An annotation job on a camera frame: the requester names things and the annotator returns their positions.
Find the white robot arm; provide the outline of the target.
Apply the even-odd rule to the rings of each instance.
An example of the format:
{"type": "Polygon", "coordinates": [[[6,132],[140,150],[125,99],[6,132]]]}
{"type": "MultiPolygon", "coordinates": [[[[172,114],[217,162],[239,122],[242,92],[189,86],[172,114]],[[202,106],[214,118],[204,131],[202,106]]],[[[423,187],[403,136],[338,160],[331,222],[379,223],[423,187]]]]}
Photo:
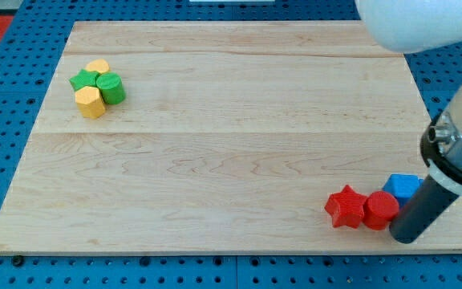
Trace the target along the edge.
{"type": "MultiPolygon", "coordinates": [[[[375,41],[404,54],[462,42],[462,1],[356,0],[375,41]]],[[[391,236],[414,242],[458,197],[462,197],[462,84],[421,137],[428,175],[391,222],[391,236]]]]}

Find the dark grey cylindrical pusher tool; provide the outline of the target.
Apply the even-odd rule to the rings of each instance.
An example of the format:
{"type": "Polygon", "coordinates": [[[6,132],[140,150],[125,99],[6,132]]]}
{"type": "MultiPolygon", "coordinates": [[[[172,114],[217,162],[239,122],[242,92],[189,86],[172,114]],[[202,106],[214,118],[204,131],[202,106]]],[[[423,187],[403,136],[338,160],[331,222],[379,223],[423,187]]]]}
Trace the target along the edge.
{"type": "Polygon", "coordinates": [[[391,221],[394,240],[413,243],[459,196],[440,185],[430,175],[391,221]]]}

